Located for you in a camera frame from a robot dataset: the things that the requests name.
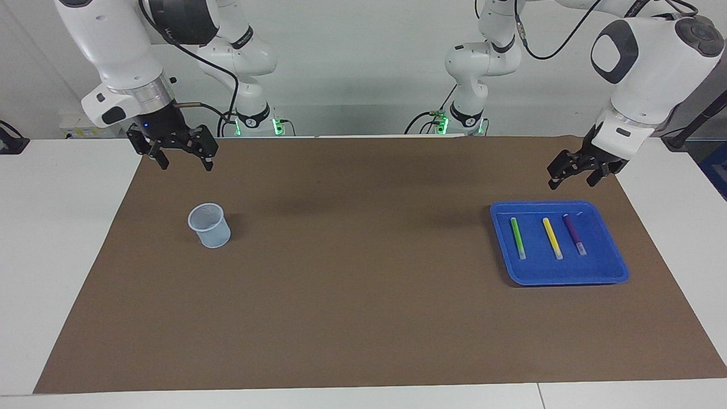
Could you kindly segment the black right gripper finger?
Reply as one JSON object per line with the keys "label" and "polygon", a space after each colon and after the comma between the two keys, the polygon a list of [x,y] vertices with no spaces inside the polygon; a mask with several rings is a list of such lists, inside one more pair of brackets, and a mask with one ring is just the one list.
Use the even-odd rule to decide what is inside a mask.
{"label": "black right gripper finger", "polygon": [[189,152],[202,161],[206,171],[213,169],[213,159],[218,152],[218,143],[207,126],[189,129]]}
{"label": "black right gripper finger", "polygon": [[149,141],[138,128],[129,128],[126,131],[127,139],[131,143],[135,152],[140,156],[148,156],[155,161],[161,170],[166,170],[169,166],[169,160],[164,151],[161,150],[158,143]]}

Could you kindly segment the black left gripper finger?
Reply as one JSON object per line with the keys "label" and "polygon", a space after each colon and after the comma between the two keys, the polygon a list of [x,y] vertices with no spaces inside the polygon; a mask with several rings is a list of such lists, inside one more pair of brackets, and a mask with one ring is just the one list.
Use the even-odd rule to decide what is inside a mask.
{"label": "black left gripper finger", "polygon": [[603,178],[607,178],[611,174],[618,174],[622,169],[622,161],[599,162],[597,168],[587,177],[586,181],[589,187],[593,188]]}
{"label": "black left gripper finger", "polygon": [[588,155],[562,150],[547,166],[550,176],[548,186],[551,190],[556,190],[567,178],[576,176],[585,170],[588,170]]}

